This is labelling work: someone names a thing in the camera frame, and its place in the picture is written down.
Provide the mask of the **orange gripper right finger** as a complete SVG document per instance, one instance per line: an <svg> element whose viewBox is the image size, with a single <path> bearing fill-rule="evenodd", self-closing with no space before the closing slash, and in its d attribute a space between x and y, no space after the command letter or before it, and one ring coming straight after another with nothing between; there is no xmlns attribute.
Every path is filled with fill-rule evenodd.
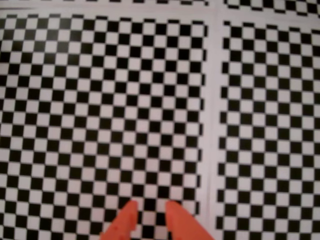
<svg viewBox="0 0 320 240"><path fill-rule="evenodd" d="M173 240L214 240L207 230L179 203L165 203L165 223Z"/></svg>

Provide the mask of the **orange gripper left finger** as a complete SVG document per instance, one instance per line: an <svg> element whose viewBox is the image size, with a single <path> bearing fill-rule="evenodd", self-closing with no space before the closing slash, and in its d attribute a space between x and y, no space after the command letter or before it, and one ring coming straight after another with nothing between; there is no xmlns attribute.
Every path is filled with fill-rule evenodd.
<svg viewBox="0 0 320 240"><path fill-rule="evenodd" d="M128 201L119 211L105 232L99 235L100 240L130 240L131 232L136 229L138 222L138 203Z"/></svg>

